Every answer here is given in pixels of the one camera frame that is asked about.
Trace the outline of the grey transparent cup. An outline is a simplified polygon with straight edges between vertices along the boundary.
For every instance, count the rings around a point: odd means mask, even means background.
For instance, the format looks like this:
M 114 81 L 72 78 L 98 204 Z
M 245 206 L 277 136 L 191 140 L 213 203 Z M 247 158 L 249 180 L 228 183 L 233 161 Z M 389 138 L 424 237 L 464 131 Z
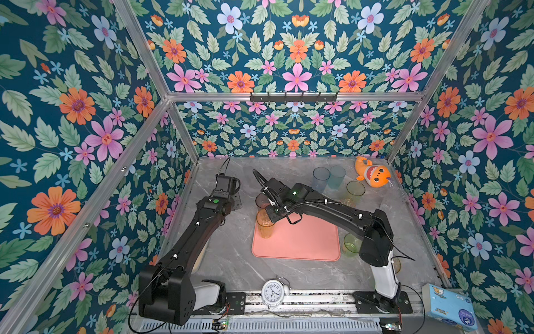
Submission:
M 268 206 L 270 206 L 271 202 L 270 202 L 270 200 L 268 199 L 267 196 L 265 196 L 264 194 L 260 193 L 255 198 L 255 204 L 261 210 L 261 209 L 265 209 Z

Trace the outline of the yellow transparent cup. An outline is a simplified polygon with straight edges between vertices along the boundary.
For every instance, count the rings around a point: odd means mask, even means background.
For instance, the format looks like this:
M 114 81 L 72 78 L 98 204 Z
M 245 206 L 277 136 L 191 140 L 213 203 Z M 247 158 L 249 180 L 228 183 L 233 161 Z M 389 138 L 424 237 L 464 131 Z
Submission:
M 261 238 L 269 239 L 273 236 L 275 224 L 270 220 L 265 209 L 258 211 L 256 216 L 256 227 Z

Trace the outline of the blue transparent cup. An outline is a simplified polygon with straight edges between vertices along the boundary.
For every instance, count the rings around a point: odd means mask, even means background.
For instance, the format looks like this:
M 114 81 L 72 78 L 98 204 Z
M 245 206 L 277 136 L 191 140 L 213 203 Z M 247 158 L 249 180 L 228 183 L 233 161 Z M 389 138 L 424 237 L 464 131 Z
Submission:
M 318 193 L 323 193 L 330 178 L 330 170 L 326 167 L 317 167 L 312 174 L 312 189 Z

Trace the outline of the green tall transparent cup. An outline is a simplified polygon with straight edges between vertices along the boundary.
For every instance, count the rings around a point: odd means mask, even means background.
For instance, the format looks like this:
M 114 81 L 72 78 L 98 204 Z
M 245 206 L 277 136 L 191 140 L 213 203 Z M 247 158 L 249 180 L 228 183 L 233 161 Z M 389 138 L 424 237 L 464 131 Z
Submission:
M 360 181 L 350 181 L 346 185 L 346 193 L 343 196 L 342 203 L 349 207 L 357 207 L 366 193 L 366 188 Z

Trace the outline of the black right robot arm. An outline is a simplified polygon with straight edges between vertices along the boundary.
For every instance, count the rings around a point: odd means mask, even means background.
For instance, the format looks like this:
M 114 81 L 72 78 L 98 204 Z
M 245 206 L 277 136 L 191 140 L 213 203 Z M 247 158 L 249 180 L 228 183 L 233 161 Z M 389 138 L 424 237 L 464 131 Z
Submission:
M 393 301 L 398 297 L 399 281 L 392 260 L 394 234 L 384 211 L 349 207 L 302 183 L 288 187 L 275 178 L 266 179 L 256 169 L 253 175 L 269 200 L 266 213 L 274 224 L 286 220 L 296 225 L 304 218 L 315 217 L 352 233 L 362 241 L 359 254 L 371 267 L 377 298 Z

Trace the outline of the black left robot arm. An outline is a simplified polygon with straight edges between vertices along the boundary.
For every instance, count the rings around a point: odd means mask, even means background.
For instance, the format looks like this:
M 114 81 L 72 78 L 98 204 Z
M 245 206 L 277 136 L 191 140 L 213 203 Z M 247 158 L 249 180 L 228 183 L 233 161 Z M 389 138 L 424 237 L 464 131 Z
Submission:
M 203 280 L 194 284 L 191 275 L 211 235 L 240 206 L 240 187 L 238 178 L 219 173 L 214 190 L 197 202 L 191 223 L 175 246 L 141 271 L 135 302 L 141 317 L 185 325 L 202 308 L 212 313 L 225 311 L 225 283 Z

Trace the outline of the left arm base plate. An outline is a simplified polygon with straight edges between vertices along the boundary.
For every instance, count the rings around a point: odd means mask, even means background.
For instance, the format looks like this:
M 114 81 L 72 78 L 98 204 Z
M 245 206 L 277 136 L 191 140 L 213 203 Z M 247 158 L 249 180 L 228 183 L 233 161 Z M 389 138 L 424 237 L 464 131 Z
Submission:
M 244 315 L 246 308 L 246 293 L 230 292 L 220 295 L 212 306 L 207 306 L 207 311 L 212 315 Z

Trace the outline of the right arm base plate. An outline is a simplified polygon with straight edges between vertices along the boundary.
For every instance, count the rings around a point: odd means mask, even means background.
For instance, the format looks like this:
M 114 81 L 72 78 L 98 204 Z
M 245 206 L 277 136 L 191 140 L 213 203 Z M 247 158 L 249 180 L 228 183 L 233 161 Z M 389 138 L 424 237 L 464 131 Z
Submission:
M 413 314 L 413 308 L 406 292 L 399 292 L 388 299 L 375 292 L 353 292 L 355 307 L 359 314 Z

